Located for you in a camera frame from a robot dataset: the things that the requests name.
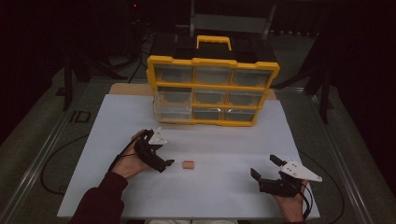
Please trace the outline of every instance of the yellow handle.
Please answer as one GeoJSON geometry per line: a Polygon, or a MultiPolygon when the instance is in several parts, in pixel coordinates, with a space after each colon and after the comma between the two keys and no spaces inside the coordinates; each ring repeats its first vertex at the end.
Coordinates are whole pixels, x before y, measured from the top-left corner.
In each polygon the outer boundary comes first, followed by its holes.
{"type": "Polygon", "coordinates": [[[224,43],[224,44],[228,45],[228,50],[231,50],[230,38],[227,36],[198,35],[197,36],[197,48],[199,48],[200,42],[219,43],[219,44],[224,43]]]}

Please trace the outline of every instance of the white table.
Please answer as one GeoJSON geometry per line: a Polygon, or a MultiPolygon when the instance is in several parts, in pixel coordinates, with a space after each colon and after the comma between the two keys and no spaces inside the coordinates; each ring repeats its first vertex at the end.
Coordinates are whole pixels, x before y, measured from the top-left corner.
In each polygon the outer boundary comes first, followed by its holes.
{"type": "MultiPolygon", "coordinates": [[[[74,215],[89,188],[99,185],[110,163],[141,129],[162,127],[168,140],[157,151],[176,160],[163,173],[145,171],[123,192],[123,217],[174,219],[253,219],[281,217],[271,195],[259,192],[250,167],[278,179],[270,154],[300,158],[282,106],[267,100],[254,127],[173,125],[156,121],[151,96],[107,95],[60,207],[58,217],[74,215]],[[193,170],[182,162],[194,161],[193,170]]],[[[314,204],[310,217],[319,217],[314,204]]]]}

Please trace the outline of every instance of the dark background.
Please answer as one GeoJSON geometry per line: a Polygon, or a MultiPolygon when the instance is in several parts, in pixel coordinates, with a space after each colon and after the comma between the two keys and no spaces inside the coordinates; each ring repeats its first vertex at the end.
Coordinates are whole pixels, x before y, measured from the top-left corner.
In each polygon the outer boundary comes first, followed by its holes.
{"type": "MultiPolygon", "coordinates": [[[[107,65],[109,55],[133,58],[147,29],[174,32],[175,24],[189,24],[189,2],[2,0],[0,143],[50,87],[67,48],[107,65]]],[[[236,0],[197,2],[196,10],[209,14],[257,16],[264,10],[249,1],[243,7],[236,0]]],[[[304,66],[331,65],[332,84],[393,190],[395,11],[396,4],[386,1],[282,1],[271,28],[276,35],[320,31],[304,66]]]]}

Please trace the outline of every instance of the transparent drawer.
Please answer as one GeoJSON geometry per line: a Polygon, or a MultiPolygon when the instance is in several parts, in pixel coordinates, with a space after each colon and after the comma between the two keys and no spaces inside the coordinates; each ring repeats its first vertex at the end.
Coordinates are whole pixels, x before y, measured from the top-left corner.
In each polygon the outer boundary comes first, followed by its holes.
{"type": "Polygon", "coordinates": [[[232,84],[235,86],[263,87],[271,70],[235,69],[232,84]]]}
{"type": "Polygon", "coordinates": [[[252,121],[255,113],[255,110],[249,109],[226,109],[224,111],[224,120],[252,121]]]}
{"type": "Polygon", "coordinates": [[[232,69],[229,67],[195,66],[195,82],[228,85],[232,69]]]}
{"type": "Polygon", "coordinates": [[[194,107],[192,113],[195,119],[215,119],[220,120],[223,109],[194,107]]]}
{"type": "Polygon", "coordinates": [[[191,106],[191,88],[159,87],[155,101],[160,106],[191,106]]]}
{"type": "Polygon", "coordinates": [[[154,71],[157,81],[191,83],[192,66],[154,64],[154,71]]]}
{"type": "Polygon", "coordinates": [[[160,106],[154,104],[154,113],[159,122],[191,122],[190,107],[160,106]]]}
{"type": "Polygon", "coordinates": [[[194,102],[199,104],[223,105],[227,91],[195,89],[194,102]]]}
{"type": "Polygon", "coordinates": [[[261,91],[230,91],[227,105],[256,106],[262,98],[261,91]]]}

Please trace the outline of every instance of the human hand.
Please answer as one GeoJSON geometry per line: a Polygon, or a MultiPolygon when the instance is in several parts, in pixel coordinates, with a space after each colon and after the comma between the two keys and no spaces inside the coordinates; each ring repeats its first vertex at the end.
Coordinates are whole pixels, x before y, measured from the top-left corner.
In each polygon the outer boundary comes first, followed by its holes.
{"type": "MultiPolygon", "coordinates": [[[[308,180],[303,180],[301,186],[301,193],[304,194],[305,186],[308,184],[308,180]]],[[[301,222],[304,221],[303,217],[303,197],[297,194],[294,197],[280,197],[273,195],[277,205],[279,206],[282,217],[285,218],[286,222],[301,222]]]]}
{"type": "MultiPolygon", "coordinates": [[[[140,131],[132,137],[131,141],[135,139],[143,132],[140,131]]],[[[124,178],[131,178],[140,172],[147,170],[149,166],[142,162],[134,151],[134,142],[122,153],[120,159],[117,161],[111,172],[123,176],[124,178]]]]}

